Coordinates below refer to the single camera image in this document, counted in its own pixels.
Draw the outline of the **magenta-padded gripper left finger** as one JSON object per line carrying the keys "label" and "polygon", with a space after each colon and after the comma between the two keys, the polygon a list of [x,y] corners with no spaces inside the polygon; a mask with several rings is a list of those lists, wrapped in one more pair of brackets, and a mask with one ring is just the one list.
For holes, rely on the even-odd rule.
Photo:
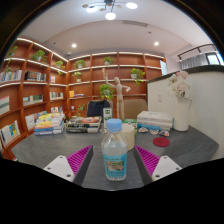
{"label": "magenta-padded gripper left finger", "polygon": [[92,156],[93,146],[89,145],[69,156],[59,155],[44,170],[81,186]]}

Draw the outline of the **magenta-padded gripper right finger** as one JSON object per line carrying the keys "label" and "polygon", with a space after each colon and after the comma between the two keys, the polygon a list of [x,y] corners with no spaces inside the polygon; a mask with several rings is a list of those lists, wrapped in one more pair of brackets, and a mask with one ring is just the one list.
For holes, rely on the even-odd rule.
{"label": "magenta-padded gripper right finger", "polygon": [[140,146],[135,146],[133,155],[144,185],[181,170],[181,167],[167,155],[159,157]]}

